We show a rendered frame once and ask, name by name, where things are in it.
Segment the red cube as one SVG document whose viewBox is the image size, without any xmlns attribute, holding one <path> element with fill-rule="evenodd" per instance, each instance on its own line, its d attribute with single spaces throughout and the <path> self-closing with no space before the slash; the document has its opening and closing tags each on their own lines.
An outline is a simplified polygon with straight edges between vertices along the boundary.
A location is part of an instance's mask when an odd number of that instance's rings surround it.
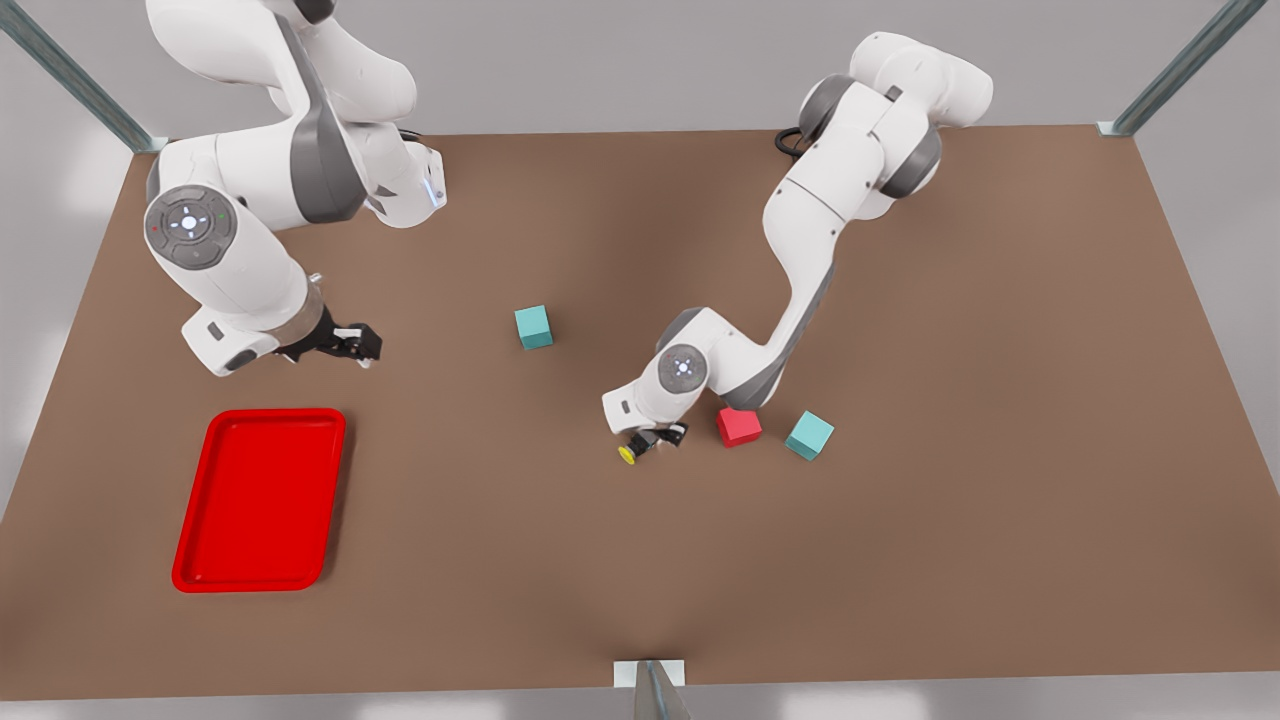
<svg viewBox="0 0 1280 720">
<path fill-rule="evenodd" d="M 759 439 L 763 428 L 754 410 L 722 407 L 716 415 L 721 442 L 726 448 L 737 447 Z"/>
</svg>

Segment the red plastic tray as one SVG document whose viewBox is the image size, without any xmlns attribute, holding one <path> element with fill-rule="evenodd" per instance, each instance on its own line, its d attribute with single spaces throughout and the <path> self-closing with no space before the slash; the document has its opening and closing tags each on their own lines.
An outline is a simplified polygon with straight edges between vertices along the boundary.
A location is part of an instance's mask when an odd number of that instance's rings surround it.
<svg viewBox="0 0 1280 720">
<path fill-rule="evenodd" d="M 237 409 L 207 425 L 172 565 L 183 593 L 293 592 L 321 575 L 347 423 L 332 407 Z"/>
</svg>

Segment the silver frame post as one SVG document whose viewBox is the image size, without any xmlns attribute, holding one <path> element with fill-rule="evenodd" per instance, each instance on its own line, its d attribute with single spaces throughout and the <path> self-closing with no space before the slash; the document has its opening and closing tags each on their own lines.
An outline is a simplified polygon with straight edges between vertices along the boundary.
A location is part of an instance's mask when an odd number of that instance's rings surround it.
<svg viewBox="0 0 1280 720">
<path fill-rule="evenodd" d="M 632 720 L 692 720 L 678 692 L 685 685 L 682 659 L 613 662 L 613 687 L 634 691 Z"/>
<path fill-rule="evenodd" d="M 1133 137 L 1268 3 L 1228 0 L 1115 119 L 1094 124 L 1098 136 Z"/>
<path fill-rule="evenodd" d="M 0 29 L 133 154 L 166 146 L 168 138 L 147 132 L 17 0 L 0 0 Z"/>
</svg>

